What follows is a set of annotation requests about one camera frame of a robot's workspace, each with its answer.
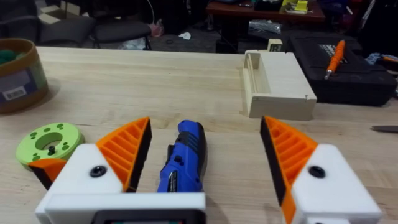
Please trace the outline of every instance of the blue power drill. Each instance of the blue power drill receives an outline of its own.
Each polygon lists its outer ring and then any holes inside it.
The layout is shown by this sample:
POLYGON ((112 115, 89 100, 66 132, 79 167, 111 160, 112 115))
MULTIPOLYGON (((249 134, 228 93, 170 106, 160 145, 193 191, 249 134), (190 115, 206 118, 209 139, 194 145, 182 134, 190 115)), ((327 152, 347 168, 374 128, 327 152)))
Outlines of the blue power drill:
POLYGON ((158 192, 199 192, 207 162, 207 143, 203 126, 181 121, 174 145, 167 149, 166 165, 160 172, 158 192))

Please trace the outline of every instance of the cardboard tube container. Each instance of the cardboard tube container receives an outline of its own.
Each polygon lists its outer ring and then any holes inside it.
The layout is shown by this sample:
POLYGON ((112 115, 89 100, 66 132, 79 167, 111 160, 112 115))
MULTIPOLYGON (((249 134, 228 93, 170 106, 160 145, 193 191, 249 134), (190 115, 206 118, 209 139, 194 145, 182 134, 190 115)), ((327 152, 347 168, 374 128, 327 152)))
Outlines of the cardboard tube container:
POLYGON ((0 113, 21 110, 40 101, 48 91, 37 49, 25 39, 0 39, 0 50, 21 56, 0 65, 0 113))

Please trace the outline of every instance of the black screw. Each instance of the black screw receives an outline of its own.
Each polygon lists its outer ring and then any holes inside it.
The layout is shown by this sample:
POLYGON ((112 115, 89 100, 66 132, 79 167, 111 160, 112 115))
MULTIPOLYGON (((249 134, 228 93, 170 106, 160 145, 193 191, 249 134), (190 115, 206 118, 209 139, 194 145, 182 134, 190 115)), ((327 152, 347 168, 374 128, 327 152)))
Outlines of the black screw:
POLYGON ((106 167, 105 166, 96 166, 91 169, 90 171, 90 176, 91 177, 101 177, 106 173, 106 167))
POLYGON ((308 172, 316 178, 324 178, 326 176, 325 170, 318 166, 311 166, 308 172))
POLYGON ((49 147, 49 153, 47 153, 47 155, 51 156, 55 154, 55 147, 54 146, 50 146, 49 147))

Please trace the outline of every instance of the black toolbox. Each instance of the black toolbox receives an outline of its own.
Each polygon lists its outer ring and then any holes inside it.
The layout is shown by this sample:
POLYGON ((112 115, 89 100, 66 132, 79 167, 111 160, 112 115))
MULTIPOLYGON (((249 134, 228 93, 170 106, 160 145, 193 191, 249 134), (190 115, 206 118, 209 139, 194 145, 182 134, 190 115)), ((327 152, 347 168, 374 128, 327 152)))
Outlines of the black toolbox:
POLYGON ((396 79, 381 65, 370 65, 352 37, 303 32, 289 37, 287 51, 296 56, 318 102, 381 106, 394 95, 396 79), (324 79, 335 46, 345 40, 336 76, 324 79))

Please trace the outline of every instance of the wooden tabletop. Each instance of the wooden tabletop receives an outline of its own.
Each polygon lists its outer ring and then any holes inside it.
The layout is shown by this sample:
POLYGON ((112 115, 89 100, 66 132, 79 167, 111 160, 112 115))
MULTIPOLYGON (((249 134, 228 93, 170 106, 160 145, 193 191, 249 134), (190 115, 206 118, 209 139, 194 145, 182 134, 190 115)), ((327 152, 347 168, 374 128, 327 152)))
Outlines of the wooden tabletop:
MULTIPOLYGON (((15 158, 31 130, 75 124, 95 142, 135 119, 150 116, 152 143, 140 192, 155 192, 177 124, 203 124, 208 141, 204 179, 208 223, 282 224, 260 119, 246 116, 243 55, 39 47, 49 81, 46 99, 0 116, 0 223, 38 223, 34 209, 45 189, 15 158)), ((312 121, 285 121, 318 142, 335 144, 381 207, 381 223, 398 223, 398 134, 372 125, 398 124, 398 101, 366 107, 317 104, 312 121)))
MULTIPOLYGON (((246 0, 239 3, 251 4, 251 1, 246 0)), ((280 11, 256 11, 253 7, 238 6, 239 3, 225 4, 212 1, 207 5, 206 11, 213 15, 242 17, 245 19, 275 19, 291 22, 323 22, 325 20, 325 15, 317 2, 309 4, 309 11, 305 15, 287 13, 284 6, 281 7, 280 11)))

